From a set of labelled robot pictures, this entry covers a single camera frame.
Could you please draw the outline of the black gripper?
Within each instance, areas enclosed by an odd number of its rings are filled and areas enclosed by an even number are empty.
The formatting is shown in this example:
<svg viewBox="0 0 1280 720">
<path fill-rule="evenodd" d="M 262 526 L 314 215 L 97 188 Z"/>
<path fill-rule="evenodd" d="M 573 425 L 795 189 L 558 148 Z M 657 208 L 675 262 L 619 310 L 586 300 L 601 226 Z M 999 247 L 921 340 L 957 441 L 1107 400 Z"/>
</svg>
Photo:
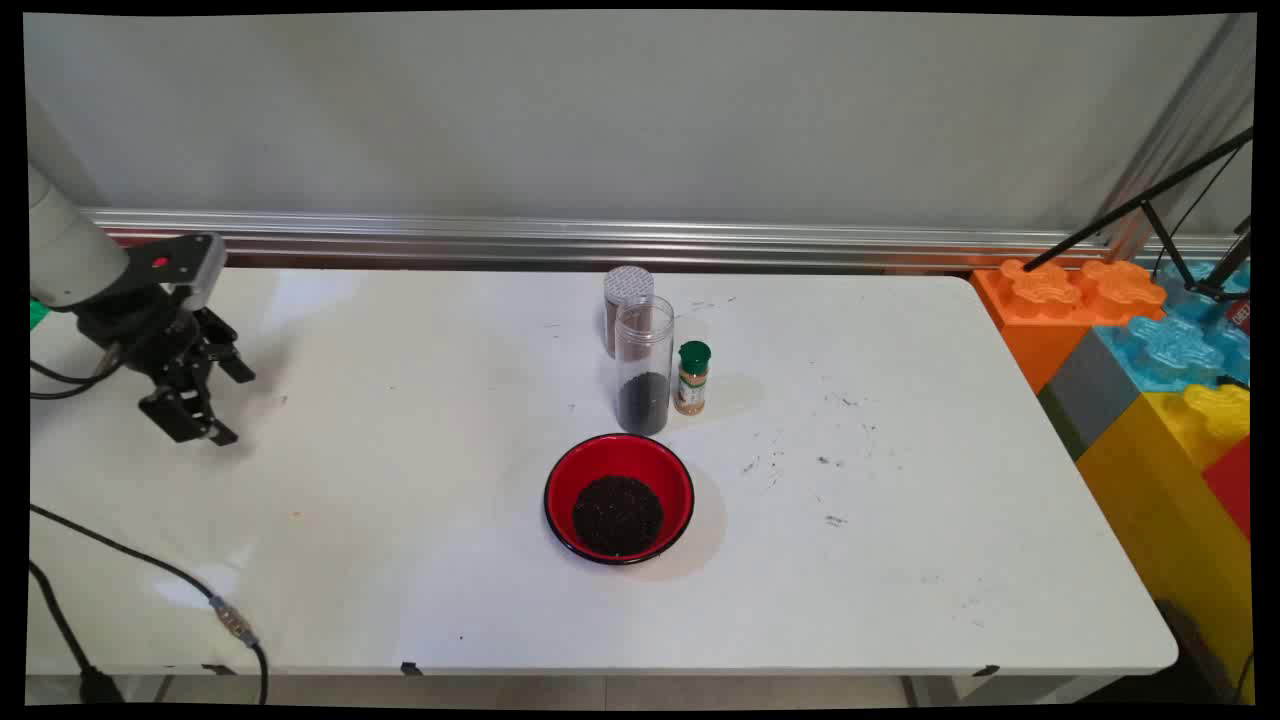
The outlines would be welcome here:
<svg viewBox="0 0 1280 720">
<path fill-rule="evenodd" d="M 155 391 L 140 411 L 177 443 L 207 439 L 225 447 L 239 437 L 214 413 L 209 374 L 218 364 L 236 383 L 256 379 L 236 342 L 238 333 L 209 307 L 184 307 L 189 291 L 160 284 L 104 296 L 76 306 L 76 329 L 102 348 L 102 366 L 76 382 L 99 383 L 116 369 L 146 375 Z"/>
</svg>

